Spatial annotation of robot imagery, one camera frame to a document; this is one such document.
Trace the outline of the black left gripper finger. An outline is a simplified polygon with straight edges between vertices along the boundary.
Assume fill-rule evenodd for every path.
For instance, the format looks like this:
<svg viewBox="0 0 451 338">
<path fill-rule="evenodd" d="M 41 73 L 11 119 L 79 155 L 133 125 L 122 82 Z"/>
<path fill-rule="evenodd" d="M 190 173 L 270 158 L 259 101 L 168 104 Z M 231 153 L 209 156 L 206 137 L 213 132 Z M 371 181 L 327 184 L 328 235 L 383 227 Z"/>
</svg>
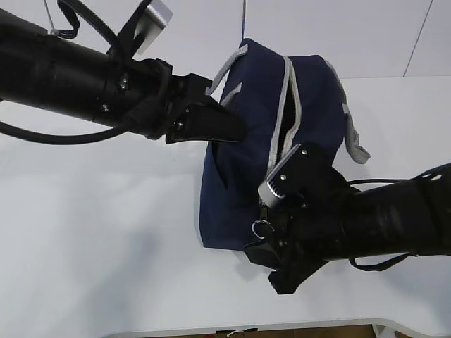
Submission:
<svg viewBox="0 0 451 338">
<path fill-rule="evenodd" d="M 187 141 L 241 142 L 245 121 L 212 98 L 182 108 L 166 133 L 166 143 Z"/>
</svg>

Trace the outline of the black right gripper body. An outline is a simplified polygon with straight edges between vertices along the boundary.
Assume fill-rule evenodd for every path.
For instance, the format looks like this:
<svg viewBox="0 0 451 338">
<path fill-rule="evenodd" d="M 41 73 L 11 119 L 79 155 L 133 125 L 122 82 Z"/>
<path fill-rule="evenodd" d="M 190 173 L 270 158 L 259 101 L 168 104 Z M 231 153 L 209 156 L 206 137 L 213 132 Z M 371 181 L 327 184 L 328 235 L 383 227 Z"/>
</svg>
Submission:
<svg viewBox="0 0 451 338">
<path fill-rule="evenodd" d="M 327 262 L 354 255 L 347 221 L 359 190 L 333 170 L 338 181 L 324 200 L 296 195 L 283 199 L 274 208 L 265 205 L 267 214 L 260 221 L 260 242 L 267 242 L 276 250 L 282 261 L 279 269 L 290 261 Z"/>
</svg>

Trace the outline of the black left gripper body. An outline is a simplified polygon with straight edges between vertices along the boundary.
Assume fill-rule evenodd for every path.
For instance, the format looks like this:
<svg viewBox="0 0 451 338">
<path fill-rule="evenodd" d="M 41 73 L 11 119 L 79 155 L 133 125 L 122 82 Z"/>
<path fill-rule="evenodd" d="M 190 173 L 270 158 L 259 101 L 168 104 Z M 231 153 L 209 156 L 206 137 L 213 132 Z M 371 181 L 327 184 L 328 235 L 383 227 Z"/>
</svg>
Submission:
<svg viewBox="0 0 451 338">
<path fill-rule="evenodd" d="M 138 93 L 138 99 L 118 109 L 118 121 L 128 132 L 148 139 L 206 139 L 206 122 L 195 121 L 214 110 L 214 100 L 206 94 L 211 80 L 190 73 L 172 74 L 173 67 L 160 59 L 131 61 L 119 84 L 119 98 Z"/>
</svg>

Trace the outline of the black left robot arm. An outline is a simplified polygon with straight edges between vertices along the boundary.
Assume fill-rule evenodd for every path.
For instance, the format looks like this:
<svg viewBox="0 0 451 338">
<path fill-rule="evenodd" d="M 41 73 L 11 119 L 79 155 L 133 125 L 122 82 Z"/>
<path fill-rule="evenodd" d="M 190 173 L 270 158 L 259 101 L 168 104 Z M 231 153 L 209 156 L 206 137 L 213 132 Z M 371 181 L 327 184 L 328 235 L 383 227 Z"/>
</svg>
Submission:
<svg viewBox="0 0 451 338">
<path fill-rule="evenodd" d="M 53 135 L 1 124 L 1 133 L 50 145 L 91 144 L 126 132 L 167 144 L 239 142 L 244 120 L 212 98 L 218 80 L 173 74 L 160 59 L 135 60 L 167 26 L 161 1 L 142 1 L 119 33 L 80 1 L 60 1 L 67 30 L 47 31 L 1 12 L 1 100 L 88 120 L 104 130 Z"/>
</svg>

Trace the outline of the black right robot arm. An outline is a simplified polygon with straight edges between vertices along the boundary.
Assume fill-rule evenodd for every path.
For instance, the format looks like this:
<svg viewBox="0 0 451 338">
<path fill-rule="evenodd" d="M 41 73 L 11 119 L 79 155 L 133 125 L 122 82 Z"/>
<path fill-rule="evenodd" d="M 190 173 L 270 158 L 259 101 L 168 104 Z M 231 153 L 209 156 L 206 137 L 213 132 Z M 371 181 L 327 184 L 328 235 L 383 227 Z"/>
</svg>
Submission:
<svg viewBox="0 0 451 338">
<path fill-rule="evenodd" d="M 244 253 L 270 269 L 279 294 L 291 294 L 331 261 L 386 256 L 380 272 L 411 256 L 450 254 L 450 166 L 441 165 L 383 187 L 360 191 L 341 176 L 323 196 L 290 196 L 254 223 Z"/>
</svg>

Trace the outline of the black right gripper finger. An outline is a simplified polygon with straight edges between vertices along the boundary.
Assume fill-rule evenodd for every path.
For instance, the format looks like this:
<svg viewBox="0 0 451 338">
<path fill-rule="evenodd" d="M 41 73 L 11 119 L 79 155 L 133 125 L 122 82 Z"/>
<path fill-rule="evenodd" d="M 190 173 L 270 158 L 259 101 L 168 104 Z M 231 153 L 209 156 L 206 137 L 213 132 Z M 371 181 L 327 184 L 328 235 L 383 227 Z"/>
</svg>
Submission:
<svg viewBox="0 0 451 338">
<path fill-rule="evenodd" d="M 325 261 L 310 259 L 285 262 L 281 269 L 270 273 L 268 280 L 277 294 L 293 294 L 306 279 L 325 264 Z"/>
<path fill-rule="evenodd" d="M 244 248 L 244 253 L 249 261 L 274 270 L 282 266 L 282 261 L 276 250 L 267 242 L 255 242 Z"/>
</svg>

